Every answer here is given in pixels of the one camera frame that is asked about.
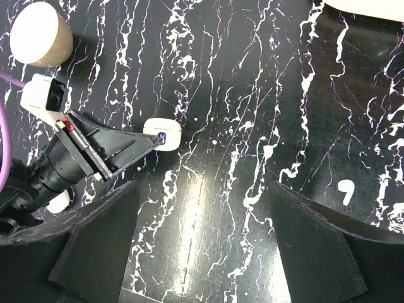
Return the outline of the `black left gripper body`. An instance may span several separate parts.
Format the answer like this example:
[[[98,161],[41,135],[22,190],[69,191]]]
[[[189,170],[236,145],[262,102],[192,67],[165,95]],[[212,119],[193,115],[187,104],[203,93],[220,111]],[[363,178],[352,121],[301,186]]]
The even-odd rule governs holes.
[[[56,131],[37,161],[28,167],[27,184],[33,202],[50,202],[79,183],[100,174],[107,180],[113,170],[107,165],[114,129],[91,114],[70,110],[56,121]]]

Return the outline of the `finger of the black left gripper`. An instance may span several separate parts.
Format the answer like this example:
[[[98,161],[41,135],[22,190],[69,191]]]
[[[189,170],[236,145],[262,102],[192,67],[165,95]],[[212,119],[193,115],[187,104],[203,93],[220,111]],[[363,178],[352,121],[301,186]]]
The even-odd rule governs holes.
[[[110,128],[77,110],[68,112],[68,122],[69,135],[102,177],[117,175],[161,145],[157,135]]]

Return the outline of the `white earbud case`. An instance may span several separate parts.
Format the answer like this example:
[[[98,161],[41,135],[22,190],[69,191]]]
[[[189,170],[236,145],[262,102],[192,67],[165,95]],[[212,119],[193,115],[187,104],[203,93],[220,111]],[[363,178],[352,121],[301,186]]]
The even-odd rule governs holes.
[[[53,198],[46,206],[47,210],[52,214],[58,214],[64,211],[71,202],[69,192],[64,190],[61,194]]]
[[[156,151],[171,152],[178,149],[181,143],[182,127],[172,119],[149,118],[144,123],[143,133],[160,138],[162,144],[156,147]]]

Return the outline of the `white wireless earbud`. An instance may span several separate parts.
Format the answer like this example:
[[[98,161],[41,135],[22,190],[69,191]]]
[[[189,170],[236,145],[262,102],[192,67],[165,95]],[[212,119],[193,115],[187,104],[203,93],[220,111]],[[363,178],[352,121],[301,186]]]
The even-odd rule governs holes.
[[[338,190],[345,194],[343,198],[343,205],[348,206],[355,191],[355,184],[350,179],[340,180],[337,184]]]

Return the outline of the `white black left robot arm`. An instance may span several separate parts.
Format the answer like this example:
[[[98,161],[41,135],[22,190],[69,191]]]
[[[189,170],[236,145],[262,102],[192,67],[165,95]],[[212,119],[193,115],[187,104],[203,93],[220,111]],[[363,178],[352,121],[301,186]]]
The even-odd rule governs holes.
[[[1,192],[1,236],[41,223],[38,209],[81,180],[108,181],[162,145],[157,135],[109,128],[87,113],[71,110],[40,158],[27,167],[13,160]]]

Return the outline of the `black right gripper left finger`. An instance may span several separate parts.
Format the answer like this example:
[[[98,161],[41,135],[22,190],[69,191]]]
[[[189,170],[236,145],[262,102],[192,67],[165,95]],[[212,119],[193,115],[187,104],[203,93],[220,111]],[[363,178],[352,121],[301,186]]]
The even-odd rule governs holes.
[[[140,195],[127,182],[1,239],[1,302],[117,302]]]

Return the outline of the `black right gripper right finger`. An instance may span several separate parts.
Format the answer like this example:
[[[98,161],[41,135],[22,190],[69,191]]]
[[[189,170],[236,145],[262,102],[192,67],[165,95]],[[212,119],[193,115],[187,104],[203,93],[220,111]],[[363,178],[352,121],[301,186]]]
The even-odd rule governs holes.
[[[273,181],[268,199],[292,302],[403,302],[403,235]]]

